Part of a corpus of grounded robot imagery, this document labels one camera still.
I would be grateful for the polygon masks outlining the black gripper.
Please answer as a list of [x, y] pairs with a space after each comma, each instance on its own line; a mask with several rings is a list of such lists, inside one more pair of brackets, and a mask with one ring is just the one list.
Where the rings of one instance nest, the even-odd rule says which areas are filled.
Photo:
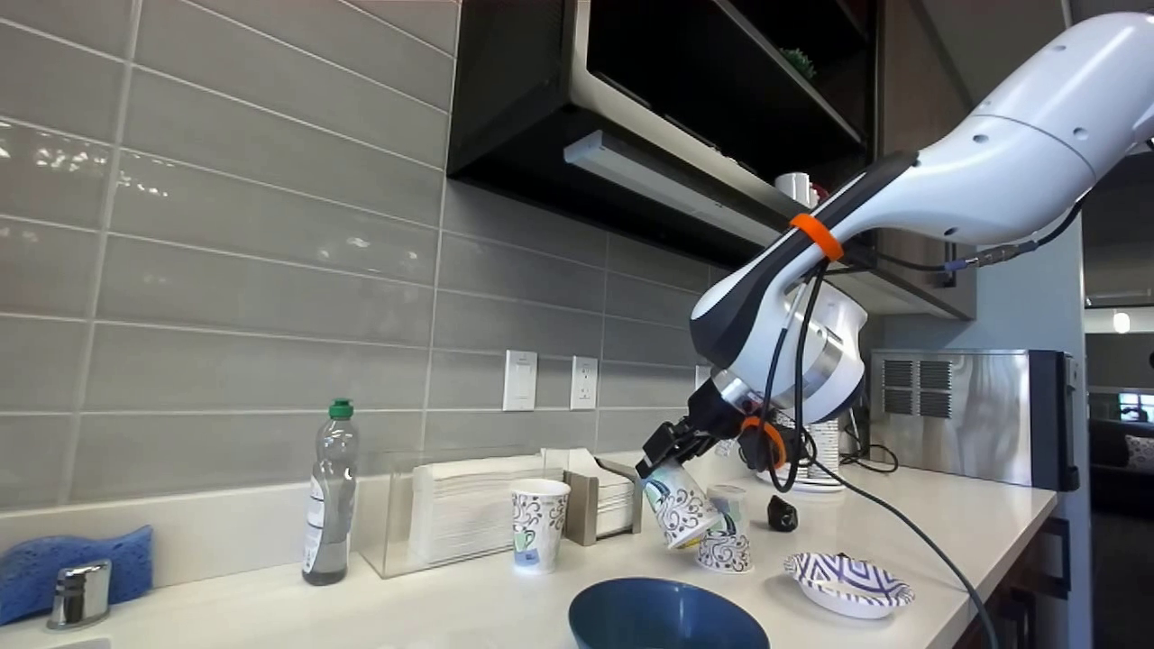
[[758, 398], [740, 380], [702, 383], [690, 398], [690, 410], [679, 422], [662, 422], [654, 440], [642, 442], [633, 477], [645, 480], [661, 466], [697, 470], [717, 440], [733, 440], [740, 434], [755, 408]]

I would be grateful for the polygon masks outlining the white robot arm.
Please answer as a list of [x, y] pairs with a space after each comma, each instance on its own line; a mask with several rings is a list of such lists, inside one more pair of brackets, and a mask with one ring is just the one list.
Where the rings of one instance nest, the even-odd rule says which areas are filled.
[[864, 311], [827, 292], [834, 319], [789, 292], [834, 263], [864, 229], [908, 229], [957, 245], [1005, 245], [1067, 215], [1138, 139], [1154, 137], [1154, 19], [1115, 12], [1085, 19], [1013, 74], [957, 128], [872, 162], [800, 214], [749, 263], [711, 286], [692, 307], [692, 347], [715, 374], [690, 398], [680, 422], [645, 442], [638, 477], [680, 466], [769, 408], [800, 422], [835, 418], [864, 374], [858, 330]]

